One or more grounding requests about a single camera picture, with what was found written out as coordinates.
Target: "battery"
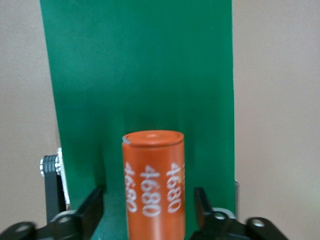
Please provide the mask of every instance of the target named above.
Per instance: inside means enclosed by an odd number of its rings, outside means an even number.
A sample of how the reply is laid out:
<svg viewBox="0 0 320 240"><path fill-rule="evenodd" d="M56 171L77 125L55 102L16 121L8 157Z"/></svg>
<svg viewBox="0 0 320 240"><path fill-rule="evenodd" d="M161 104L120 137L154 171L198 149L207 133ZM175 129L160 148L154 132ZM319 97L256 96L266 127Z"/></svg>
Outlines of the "battery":
<svg viewBox="0 0 320 240"><path fill-rule="evenodd" d="M147 130L122 138L129 240L183 240L184 135Z"/></svg>

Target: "orange battery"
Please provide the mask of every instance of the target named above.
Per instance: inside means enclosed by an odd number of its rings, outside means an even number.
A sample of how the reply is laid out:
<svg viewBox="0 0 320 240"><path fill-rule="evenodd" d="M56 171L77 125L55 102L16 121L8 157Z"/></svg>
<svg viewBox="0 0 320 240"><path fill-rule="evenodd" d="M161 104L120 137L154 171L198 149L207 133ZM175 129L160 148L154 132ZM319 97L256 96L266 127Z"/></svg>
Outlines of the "orange battery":
<svg viewBox="0 0 320 240"><path fill-rule="evenodd" d="M122 140L129 240L183 240L184 135L149 130L129 133Z"/></svg>

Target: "orange cylinder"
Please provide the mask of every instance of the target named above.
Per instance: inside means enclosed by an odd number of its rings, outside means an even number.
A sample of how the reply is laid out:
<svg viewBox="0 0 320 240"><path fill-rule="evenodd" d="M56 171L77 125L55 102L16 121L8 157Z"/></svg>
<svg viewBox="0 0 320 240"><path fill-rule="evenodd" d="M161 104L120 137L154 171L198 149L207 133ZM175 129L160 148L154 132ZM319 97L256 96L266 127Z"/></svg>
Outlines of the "orange cylinder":
<svg viewBox="0 0 320 240"><path fill-rule="evenodd" d="M149 130L122 139L129 240L183 240L184 135Z"/></svg>

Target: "green panel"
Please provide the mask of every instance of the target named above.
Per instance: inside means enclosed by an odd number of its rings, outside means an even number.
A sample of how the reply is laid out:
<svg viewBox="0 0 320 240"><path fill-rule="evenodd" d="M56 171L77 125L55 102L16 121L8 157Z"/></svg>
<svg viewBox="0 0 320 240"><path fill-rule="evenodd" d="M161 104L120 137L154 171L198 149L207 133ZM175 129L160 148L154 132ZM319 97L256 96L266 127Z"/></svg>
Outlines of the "green panel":
<svg viewBox="0 0 320 240"><path fill-rule="evenodd" d="M106 185L94 239L127 239L122 136L185 134L193 188L234 211L231 0L40 0L71 205Z"/></svg>

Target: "beige wall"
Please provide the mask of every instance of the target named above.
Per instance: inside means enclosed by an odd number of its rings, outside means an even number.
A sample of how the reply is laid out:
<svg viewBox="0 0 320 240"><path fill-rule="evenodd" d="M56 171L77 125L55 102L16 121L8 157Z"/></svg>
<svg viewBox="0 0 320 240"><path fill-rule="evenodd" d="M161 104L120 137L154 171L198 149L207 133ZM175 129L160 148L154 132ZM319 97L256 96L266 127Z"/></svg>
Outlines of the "beige wall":
<svg viewBox="0 0 320 240"><path fill-rule="evenodd" d="M320 236L320 1L234 0L240 219ZM0 231L45 224L39 160L59 146L38 0L0 0Z"/></svg>

